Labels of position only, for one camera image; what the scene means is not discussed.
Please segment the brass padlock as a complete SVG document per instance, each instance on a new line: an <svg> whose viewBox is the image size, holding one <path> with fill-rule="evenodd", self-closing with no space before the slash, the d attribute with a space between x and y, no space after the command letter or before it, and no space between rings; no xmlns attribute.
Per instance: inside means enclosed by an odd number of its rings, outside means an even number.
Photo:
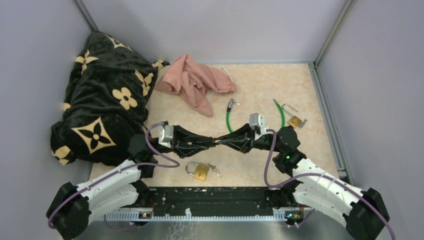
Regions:
<svg viewBox="0 0 424 240"><path fill-rule="evenodd" d="M293 128L303 128L306 124L306 122L308 121L307 119L300 119L298 116L296 116L295 114L292 114L289 110L287 110L286 108L289 107L291 110L293 110L294 112L298 113L299 111L293 107L292 105L288 104L288 103L283 103L281 105L282 110L287 113L291 118L287 121L287 123L292 126Z"/></svg>
<svg viewBox="0 0 424 240"><path fill-rule="evenodd" d="M223 178L220 170L210 163L196 163L196 162L189 162L185 166L185 172L194 177L195 179L205 181L209 171L212 171L214 174L216 174L220 179Z"/></svg>

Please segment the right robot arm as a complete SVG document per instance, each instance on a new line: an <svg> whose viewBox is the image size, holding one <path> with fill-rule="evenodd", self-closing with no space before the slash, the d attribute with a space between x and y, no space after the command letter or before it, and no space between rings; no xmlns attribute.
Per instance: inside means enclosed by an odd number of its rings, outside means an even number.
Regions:
<svg viewBox="0 0 424 240"><path fill-rule="evenodd" d="M352 186L321 169L298 150L300 141L293 127L266 129L256 137L256 131L246 124L219 137L217 143L244 154L251 149L268 150L264 183L273 189L288 187L281 193L287 206L311 207L340 223L355 240L375 240L383 229L396 239L381 194L373 188Z"/></svg>

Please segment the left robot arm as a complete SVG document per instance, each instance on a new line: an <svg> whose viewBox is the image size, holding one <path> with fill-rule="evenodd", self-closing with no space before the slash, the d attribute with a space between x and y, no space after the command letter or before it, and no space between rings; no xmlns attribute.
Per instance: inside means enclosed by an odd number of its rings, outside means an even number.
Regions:
<svg viewBox="0 0 424 240"><path fill-rule="evenodd" d="M67 182L55 195L47 210L47 225L64 240L78 237L95 220L122 207L150 207L151 190L142 181L151 178L155 168L178 168L180 163L166 156L191 157L216 145L213 137L198 135L179 125L156 123L160 136L152 138L151 129L129 141L129 158L112 170L77 185Z"/></svg>

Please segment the pink cloth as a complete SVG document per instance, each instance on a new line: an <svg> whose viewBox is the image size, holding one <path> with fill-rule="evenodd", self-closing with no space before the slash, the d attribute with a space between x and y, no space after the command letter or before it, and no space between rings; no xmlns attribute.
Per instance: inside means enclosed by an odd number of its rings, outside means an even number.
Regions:
<svg viewBox="0 0 424 240"><path fill-rule="evenodd" d="M208 91L227 94L236 92L237 86L228 73L197 63L189 54L184 54L165 70L154 89L169 95L178 95L196 112L212 117L213 108L206 98Z"/></svg>

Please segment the black floral blanket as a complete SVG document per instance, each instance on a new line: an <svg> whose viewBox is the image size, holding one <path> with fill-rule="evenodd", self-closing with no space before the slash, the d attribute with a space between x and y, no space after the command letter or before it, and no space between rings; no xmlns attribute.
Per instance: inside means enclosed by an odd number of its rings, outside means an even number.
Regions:
<svg viewBox="0 0 424 240"><path fill-rule="evenodd" d="M146 131L147 103L167 65L92 32L70 72L62 119L51 126L53 157L64 166L76 160L120 165L131 138Z"/></svg>

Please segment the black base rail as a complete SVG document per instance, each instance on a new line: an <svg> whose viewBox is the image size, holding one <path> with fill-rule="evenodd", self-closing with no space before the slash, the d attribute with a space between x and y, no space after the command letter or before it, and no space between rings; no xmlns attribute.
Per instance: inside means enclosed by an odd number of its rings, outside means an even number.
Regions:
<svg viewBox="0 0 424 240"><path fill-rule="evenodd" d="M133 207L154 208L155 217L271 216L274 209L296 208L291 193L267 187L152 187Z"/></svg>

